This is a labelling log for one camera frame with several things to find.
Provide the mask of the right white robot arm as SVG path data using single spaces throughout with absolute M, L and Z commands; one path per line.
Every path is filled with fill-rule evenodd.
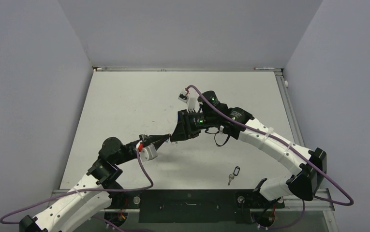
M 284 196 L 294 195 L 304 201 L 312 201 L 326 173 L 326 153 L 320 148 L 311 150 L 294 144 L 267 127 L 249 112 L 229 108 L 219 102 L 214 91 L 206 91 L 198 98 L 183 90 L 179 100 L 188 108 L 178 111 L 178 122 L 171 134 L 171 142 L 196 138 L 202 130 L 217 128 L 238 141 L 263 151 L 290 173 L 273 179 L 264 178 L 253 193 L 254 203 L 259 207 Z

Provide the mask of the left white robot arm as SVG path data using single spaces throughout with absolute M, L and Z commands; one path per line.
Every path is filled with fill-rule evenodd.
M 104 140 L 99 155 L 83 177 L 67 193 L 55 197 L 46 210 L 19 222 L 21 232 L 71 232 L 83 222 L 107 207 L 123 204 L 124 189 L 117 179 L 122 174 L 120 164 L 131 160 L 142 162 L 157 156 L 158 148 L 170 139 L 170 134 L 140 135 L 139 139 L 123 144 L 116 137 Z

